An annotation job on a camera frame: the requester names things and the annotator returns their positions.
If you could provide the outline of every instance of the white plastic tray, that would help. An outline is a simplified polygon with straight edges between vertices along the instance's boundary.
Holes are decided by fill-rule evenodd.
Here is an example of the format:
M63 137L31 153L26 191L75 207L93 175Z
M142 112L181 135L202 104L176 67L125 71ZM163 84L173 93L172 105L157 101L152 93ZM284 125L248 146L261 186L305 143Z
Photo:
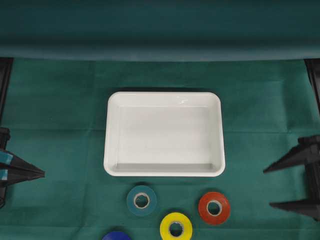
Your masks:
M116 92L104 169L112 176L215 177L225 169L221 104L211 92Z

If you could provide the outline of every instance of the green cloth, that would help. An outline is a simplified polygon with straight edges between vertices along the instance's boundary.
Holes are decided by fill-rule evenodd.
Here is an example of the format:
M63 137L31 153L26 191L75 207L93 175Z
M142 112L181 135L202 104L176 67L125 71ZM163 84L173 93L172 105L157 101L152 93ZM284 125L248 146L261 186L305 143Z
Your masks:
M108 97L121 89L210 91L221 100L226 169L218 177L112 177L103 168ZM112 230L132 240L160 240L170 212L186 214L194 240L315 240L319 223L269 202L307 196L304 167L263 169L319 132L320 117L302 60L109 62L15 59L2 120L7 149L46 171L8 188L1 240L99 240ZM138 184L157 194L151 215L129 212ZM226 195L228 221L202 221L208 191Z
M130 61L320 57L319 0L3 0L0 56Z

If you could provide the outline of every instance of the black stand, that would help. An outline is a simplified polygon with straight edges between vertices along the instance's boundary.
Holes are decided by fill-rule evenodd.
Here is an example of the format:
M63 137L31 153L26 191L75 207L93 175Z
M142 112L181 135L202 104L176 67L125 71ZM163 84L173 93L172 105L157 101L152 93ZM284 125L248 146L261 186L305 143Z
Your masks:
M0 57L0 122L5 107L7 89L13 58ZM10 139L9 129L0 128L0 148L6 149L7 141ZM0 208L5 205L6 187L0 187Z
M320 135L301 137L298 139L298 143L297 146L263 172L269 173L304 165L310 198L298 201L272 202L270 206L310 216L320 221Z

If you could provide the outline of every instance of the table surface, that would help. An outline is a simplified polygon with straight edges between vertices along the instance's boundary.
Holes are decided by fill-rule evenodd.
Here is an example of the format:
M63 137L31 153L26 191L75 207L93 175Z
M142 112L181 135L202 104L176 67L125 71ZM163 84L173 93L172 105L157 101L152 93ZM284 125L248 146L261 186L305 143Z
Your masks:
M112 177L103 168L107 100L121 90L206 91L221 100L226 169L218 177ZM2 126L7 149L46 171L8 188L0 210L1 240L101 239L112 230L133 240L160 240L162 218L187 215L193 239L316 239L319 223L271 208L307 194L304 167L263 169L318 133L320 117L302 60L111 62L15 59ZM149 216L127 209L137 184L158 205ZM231 213L219 226L197 212L218 191Z

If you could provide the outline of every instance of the red tape roll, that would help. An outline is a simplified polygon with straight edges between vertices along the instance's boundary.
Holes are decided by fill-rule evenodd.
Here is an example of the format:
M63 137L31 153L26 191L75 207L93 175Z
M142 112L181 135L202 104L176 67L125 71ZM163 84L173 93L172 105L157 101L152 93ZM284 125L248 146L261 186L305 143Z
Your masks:
M208 210L210 203L218 204L220 210L217 214L211 214ZM223 224L230 216L230 204L228 199L220 192L207 192L199 201L198 211L200 217L207 224Z

